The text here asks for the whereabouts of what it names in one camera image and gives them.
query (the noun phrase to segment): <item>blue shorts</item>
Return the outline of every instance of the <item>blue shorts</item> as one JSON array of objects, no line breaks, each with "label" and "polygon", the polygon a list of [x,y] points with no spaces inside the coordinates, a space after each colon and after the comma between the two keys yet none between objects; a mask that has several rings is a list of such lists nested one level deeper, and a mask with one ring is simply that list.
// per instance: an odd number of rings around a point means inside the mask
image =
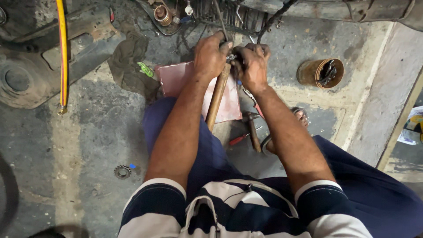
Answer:
[{"label": "blue shorts", "polygon": [[[175,98],[167,97],[146,108],[143,126],[149,154],[175,102]],[[353,203],[357,218],[374,238],[413,238],[423,231],[423,202],[416,193],[321,136],[313,139],[336,181]],[[219,139],[201,120],[198,153],[188,176],[187,201],[195,198],[197,191],[208,182],[239,178],[257,180],[242,175],[228,161]],[[258,181],[276,189],[295,204],[286,177]]]}]

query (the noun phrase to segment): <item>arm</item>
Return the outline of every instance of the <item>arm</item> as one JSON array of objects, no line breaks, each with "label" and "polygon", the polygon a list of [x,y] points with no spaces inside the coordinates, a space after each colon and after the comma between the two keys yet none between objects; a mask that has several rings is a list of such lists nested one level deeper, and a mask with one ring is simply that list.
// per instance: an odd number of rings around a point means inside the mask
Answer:
[{"label": "arm", "polygon": [[299,218],[313,238],[371,237],[354,215],[347,196],[307,130],[268,86],[270,50],[267,45],[235,47],[241,61],[232,64],[244,87],[251,91],[266,117],[276,154],[288,176]]},{"label": "arm", "polygon": [[119,238],[178,237],[185,224],[188,174],[198,150],[204,94],[232,47],[223,33],[201,39],[195,49],[194,74],[185,85],[151,152],[144,183],[127,202]]},{"label": "arm", "polygon": [[201,108],[210,81],[219,76],[232,42],[219,48],[224,35],[218,31],[201,39],[195,49],[194,75],[185,85],[151,152],[144,181],[168,178],[187,186],[198,150]]},{"label": "arm", "polygon": [[234,50],[244,64],[233,61],[233,65],[239,72],[242,84],[254,95],[266,117],[276,153],[286,170],[293,193],[315,180],[335,181],[307,130],[267,84],[269,46],[250,43]]}]

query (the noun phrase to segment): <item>green plastic object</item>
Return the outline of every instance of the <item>green plastic object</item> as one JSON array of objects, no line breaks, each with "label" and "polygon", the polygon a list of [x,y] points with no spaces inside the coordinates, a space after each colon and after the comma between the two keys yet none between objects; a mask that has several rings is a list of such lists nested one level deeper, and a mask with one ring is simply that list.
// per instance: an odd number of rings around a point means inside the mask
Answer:
[{"label": "green plastic object", "polygon": [[154,76],[154,72],[146,66],[143,62],[137,62],[137,64],[141,67],[141,70],[149,77]]}]

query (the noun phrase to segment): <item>red screwdriver handle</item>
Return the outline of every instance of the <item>red screwdriver handle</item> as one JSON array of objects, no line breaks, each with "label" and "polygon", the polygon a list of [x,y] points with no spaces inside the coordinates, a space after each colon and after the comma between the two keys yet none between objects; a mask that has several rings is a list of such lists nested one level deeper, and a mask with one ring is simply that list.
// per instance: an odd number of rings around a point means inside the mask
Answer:
[{"label": "red screwdriver handle", "polygon": [[237,137],[237,138],[233,139],[232,141],[230,141],[229,145],[233,146],[233,145],[237,144],[238,142],[242,141],[245,137],[247,137],[246,134],[244,134],[240,137]]}]

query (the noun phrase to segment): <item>hammer head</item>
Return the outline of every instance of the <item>hammer head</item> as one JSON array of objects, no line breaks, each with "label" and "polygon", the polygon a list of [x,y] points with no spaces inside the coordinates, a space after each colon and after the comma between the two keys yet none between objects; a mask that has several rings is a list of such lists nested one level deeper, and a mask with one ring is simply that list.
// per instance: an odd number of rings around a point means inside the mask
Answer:
[{"label": "hammer head", "polygon": [[257,113],[248,111],[248,112],[243,113],[242,121],[248,122],[248,121],[252,121],[252,120],[259,118],[259,117],[260,117],[260,115],[258,115]]}]

